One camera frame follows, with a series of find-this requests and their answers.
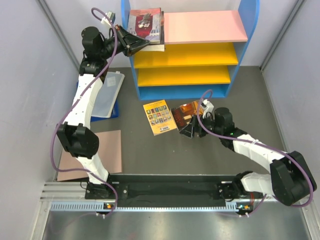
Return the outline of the black red-lettered glossy book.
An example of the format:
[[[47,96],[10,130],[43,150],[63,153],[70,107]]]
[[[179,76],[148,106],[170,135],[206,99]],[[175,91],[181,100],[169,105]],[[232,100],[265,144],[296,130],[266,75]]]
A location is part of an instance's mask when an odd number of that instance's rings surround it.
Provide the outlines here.
[[[190,123],[192,117],[197,114],[198,103],[198,101],[192,101],[170,109],[179,131],[183,130]]]

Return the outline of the purple red illustrated book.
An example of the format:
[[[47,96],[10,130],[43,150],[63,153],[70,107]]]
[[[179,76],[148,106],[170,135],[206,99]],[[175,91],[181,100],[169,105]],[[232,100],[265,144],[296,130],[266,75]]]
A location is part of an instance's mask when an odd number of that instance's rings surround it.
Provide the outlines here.
[[[143,39],[161,36],[161,12],[161,8],[130,10],[128,32]]]

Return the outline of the dark Tale of Two Cities book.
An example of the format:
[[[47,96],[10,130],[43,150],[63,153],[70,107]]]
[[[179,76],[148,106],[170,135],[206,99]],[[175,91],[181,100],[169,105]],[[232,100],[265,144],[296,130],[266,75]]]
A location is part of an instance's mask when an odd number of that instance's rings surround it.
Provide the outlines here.
[[[160,22],[160,43],[150,44],[144,47],[141,52],[164,52],[165,51],[165,30],[164,30],[165,16],[164,11],[161,12],[161,22]]]

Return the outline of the yellow Shakespeare paperback book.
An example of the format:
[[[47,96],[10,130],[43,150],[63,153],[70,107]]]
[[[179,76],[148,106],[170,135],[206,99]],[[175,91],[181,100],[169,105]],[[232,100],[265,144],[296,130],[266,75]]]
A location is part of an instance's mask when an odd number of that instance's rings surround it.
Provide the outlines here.
[[[154,136],[177,128],[170,109],[164,99],[144,104],[143,109]]]

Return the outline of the black Storey Treehouse book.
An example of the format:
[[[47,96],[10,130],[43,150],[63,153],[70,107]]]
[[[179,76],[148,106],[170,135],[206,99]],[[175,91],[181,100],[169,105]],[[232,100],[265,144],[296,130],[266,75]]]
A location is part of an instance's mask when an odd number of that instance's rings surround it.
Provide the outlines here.
[[[158,45],[161,43],[161,37],[159,35],[148,35],[145,39],[149,40],[151,45]]]

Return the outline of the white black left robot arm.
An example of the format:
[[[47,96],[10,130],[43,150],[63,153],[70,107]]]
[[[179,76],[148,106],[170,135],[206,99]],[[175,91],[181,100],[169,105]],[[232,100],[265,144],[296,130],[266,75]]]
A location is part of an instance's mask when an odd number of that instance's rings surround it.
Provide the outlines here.
[[[83,58],[79,68],[78,85],[71,110],[57,125],[56,135],[63,149],[70,153],[87,173],[86,199],[108,199],[116,192],[109,172],[99,157],[99,138],[91,131],[91,116],[100,89],[109,69],[108,64],[119,53],[131,57],[150,41],[116,25],[113,35],[105,38],[94,26],[81,32]]]

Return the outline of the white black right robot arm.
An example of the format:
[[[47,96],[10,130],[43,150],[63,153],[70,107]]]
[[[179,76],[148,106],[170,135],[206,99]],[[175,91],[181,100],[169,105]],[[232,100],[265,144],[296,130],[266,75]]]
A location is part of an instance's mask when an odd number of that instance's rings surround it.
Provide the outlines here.
[[[218,137],[224,147],[267,170],[267,174],[253,171],[237,174],[230,184],[231,189],[223,193],[223,197],[245,198],[257,192],[272,195],[285,206],[300,207],[299,202],[305,197],[308,201],[303,206],[311,203],[317,184],[303,155],[297,151],[287,153],[254,139],[235,126],[228,108],[217,108],[214,113],[209,110],[200,113],[179,110],[173,113],[173,118],[180,134],[189,138],[211,134]]]

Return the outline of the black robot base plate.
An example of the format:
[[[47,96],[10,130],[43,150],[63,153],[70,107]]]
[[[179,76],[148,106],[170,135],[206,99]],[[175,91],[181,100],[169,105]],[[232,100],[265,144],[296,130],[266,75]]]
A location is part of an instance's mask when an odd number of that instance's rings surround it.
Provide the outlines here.
[[[108,183],[85,188],[86,200],[117,200],[118,207],[222,207],[226,201],[258,200],[262,193],[244,193],[233,175],[112,174]]]

